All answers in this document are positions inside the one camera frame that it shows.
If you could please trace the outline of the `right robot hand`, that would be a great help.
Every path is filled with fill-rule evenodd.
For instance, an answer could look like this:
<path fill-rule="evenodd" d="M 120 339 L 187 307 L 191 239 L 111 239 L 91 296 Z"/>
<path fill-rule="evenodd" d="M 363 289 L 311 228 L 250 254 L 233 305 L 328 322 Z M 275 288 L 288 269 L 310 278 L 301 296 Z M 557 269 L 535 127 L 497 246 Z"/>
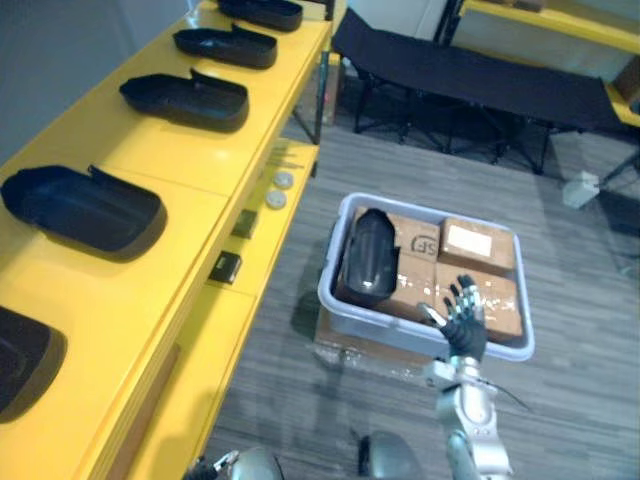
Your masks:
<path fill-rule="evenodd" d="M 457 276 L 457 283 L 449 286 L 449 291 L 451 295 L 443 299 L 445 316 L 424 302 L 418 303 L 417 309 L 447 340 L 451 357 L 481 362 L 488 333 L 479 289 L 470 275 L 462 274 Z"/>

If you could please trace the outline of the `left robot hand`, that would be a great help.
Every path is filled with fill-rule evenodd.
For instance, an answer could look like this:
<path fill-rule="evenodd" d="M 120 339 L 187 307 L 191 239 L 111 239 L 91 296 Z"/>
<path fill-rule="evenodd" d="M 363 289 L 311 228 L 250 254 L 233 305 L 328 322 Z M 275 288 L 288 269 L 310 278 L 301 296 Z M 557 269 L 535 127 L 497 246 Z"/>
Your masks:
<path fill-rule="evenodd" d="M 185 471 L 183 480 L 214 480 L 220 475 L 226 475 L 238 460 L 240 452 L 232 450 L 215 461 L 209 461 L 204 456 L 196 458 Z"/>

